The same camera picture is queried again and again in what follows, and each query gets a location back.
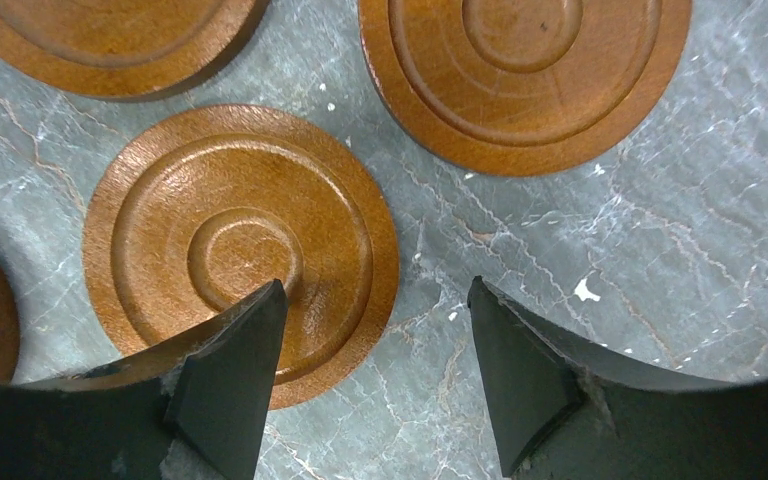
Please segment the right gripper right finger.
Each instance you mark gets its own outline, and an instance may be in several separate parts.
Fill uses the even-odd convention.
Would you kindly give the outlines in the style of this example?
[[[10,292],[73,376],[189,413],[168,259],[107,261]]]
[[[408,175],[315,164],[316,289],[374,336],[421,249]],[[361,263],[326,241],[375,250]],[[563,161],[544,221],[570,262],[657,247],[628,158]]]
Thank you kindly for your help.
[[[481,277],[468,292],[508,479],[768,479],[768,378],[718,381],[610,350]]]

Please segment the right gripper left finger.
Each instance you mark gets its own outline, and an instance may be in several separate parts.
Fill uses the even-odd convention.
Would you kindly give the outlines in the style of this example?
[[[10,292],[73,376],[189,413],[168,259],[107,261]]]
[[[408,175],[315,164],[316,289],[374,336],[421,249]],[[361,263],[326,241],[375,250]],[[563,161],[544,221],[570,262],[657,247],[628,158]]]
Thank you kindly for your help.
[[[287,315],[272,280],[126,358],[0,384],[0,479],[252,478]]]

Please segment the wooden coaster four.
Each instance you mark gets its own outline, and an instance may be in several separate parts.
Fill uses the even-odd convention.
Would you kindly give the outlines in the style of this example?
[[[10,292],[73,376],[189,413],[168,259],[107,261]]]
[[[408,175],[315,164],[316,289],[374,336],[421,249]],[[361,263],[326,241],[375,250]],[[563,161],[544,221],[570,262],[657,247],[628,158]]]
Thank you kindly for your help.
[[[89,203],[83,266],[125,355],[279,280],[289,309],[274,409],[359,367],[399,286],[394,221],[363,163],[314,124],[245,104],[187,110],[128,143]]]

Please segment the wooden coaster two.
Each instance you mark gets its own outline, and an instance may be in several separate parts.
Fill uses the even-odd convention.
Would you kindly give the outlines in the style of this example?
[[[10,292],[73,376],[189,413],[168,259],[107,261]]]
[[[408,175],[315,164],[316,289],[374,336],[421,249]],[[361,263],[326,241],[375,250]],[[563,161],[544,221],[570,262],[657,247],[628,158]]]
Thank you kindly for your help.
[[[454,165],[535,176],[590,161],[664,94],[689,1],[361,1],[367,68],[389,113]]]

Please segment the wooden coaster one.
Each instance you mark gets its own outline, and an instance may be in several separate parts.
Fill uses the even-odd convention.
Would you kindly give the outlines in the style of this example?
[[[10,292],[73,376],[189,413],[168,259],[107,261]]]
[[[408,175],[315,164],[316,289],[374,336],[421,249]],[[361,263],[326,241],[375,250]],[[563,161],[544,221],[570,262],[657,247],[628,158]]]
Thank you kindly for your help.
[[[60,90],[106,101],[181,93],[224,68],[265,1],[0,1],[0,58]]]

